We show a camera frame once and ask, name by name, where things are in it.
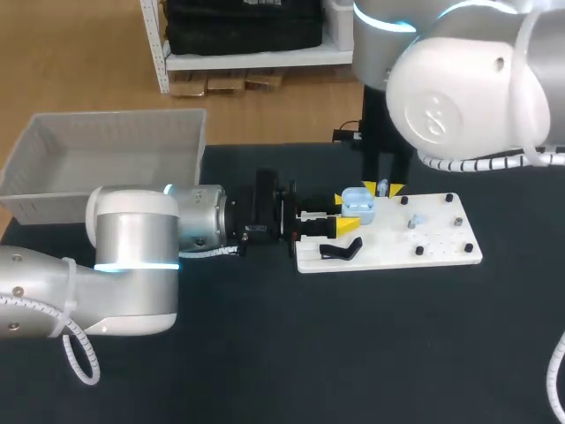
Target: white mounting plate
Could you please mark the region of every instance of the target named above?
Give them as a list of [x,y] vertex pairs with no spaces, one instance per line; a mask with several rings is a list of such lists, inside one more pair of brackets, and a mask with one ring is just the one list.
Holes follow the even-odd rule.
[[[407,196],[407,205],[401,197],[375,199],[376,215],[373,223],[337,239],[325,237],[302,237],[297,242],[298,270],[303,274],[321,272],[365,271],[371,269],[402,269],[423,267],[445,267],[480,263],[480,251],[459,196],[446,201],[446,194]],[[414,230],[408,222],[414,215],[424,219]],[[316,217],[303,214],[302,220]],[[461,226],[455,221],[463,219]],[[337,259],[322,260],[320,245],[349,247],[357,237],[363,239],[363,247],[351,261]],[[473,244],[467,254],[465,245]],[[424,254],[416,255],[422,246]]]

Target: black table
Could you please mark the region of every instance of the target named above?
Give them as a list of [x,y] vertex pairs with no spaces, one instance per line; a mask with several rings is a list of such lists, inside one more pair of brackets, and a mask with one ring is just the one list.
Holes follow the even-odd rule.
[[[261,166],[304,194],[359,184],[358,154],[339,145],[210,147],[202,182],[230,190]],[[554,423],[545,374],[565,330],[563,187],[562,169],[414,163],[406,193],[459,193],[482,264],[307,276],[285,246],[186,261],[172,330],[92,337],[94,388],[60,340],[0,341],[2,423]],[[94,263],[82,226],[12,223],[3,244]]]

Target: hole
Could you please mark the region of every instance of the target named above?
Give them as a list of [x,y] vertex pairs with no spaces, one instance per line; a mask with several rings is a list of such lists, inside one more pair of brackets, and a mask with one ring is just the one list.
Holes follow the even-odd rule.
[[500,72],[504,69],[504,58],[503,57],[499,57],[498,59],[496,59],[494,61],[494,69],[497,72]]

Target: white spiral cable wrap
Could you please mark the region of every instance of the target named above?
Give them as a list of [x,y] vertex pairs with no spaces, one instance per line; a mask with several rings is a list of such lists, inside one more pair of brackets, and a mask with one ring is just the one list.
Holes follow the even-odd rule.
[[220,249],[210,250],[208,252],[197,252],[194,254],[188,252],[181,252],[178,254],[180,258],[183,259],[206,259],[206,258],[213,258],[215,256],[224,256],[224,255],[236,255],[239,251],[237,246],[232,247],[222,247]]
[[[28,309],[33,309],[34,311],[38,311],[44,313],[46,315],[52,316],[55,319],[59,319],[63,312],[55,309],[54,307],[50,307],[49,305],[41,302],[37,302],[35,300],[29,299],[22,299],[22,298],[14,298],[12,296],[0,296],[0,305],[7,305],[13,307],[26,307]],[[71,346],[71,339],[69,336],[63,336],[63,346],[64,351],[67,354],[67,359],[69,360],[69,364],[71,364],[72,370],[75,372],[77,377],[84,383],[89,386],[94,386],[100,380],[100,365],[98,364],[98,359],[96,358],[96,353],[94,353],[94,348],[90,344],[87,335],[85,332],[79,327],[79,325],[73,321],[71,318],[67,318],[64,321],[64,325],[67,329],[72,331],[77,339],[79,340],[82,348],[87,355],[88,362],[90,363],[90,367],[92,369],[92,377],[89,377],[85,374],[85,372],[80,367],[79,363],[77,362],[76,357],[74,356],[74,352],[72,351]]]
[[[531,166],[530,160],[525,154],[495,157],[493,159],[470,159],[466,161],[451,161],[449,159],[437,159],[418,152],[419,160],[435,170],[446,172],[482,172],[486,170],[511,170]],[[542,153],[539,159],[553,166],[565,166],[564,153]]]
[[547,369],[546,377],[546,388],[547,397],[549,398],[549,405],[554,410],[554,414],[557,420],[561,424],[565,424],[565,412],[561,407],[561,402],[559,401],[559,393],[557,391],[557,376],[559,375],[559,367],[563,361],[563,355],[565,355],[565,333],[561,336],[561,340],[557,344],[554,350],[554,354],[549,361],[549,367]]

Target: metal bracket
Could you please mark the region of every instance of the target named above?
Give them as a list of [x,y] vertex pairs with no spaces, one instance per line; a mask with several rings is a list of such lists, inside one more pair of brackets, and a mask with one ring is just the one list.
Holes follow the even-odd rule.
[[149,40],[155,72],[159,80],[159,88],[162,93],[168,93],[169,75],[167,73],[167,63],[165,62],[165,54],[163,46],[161,45],[159,32],[159,0],[139,0],[139,3],[143,11],[147,39]]

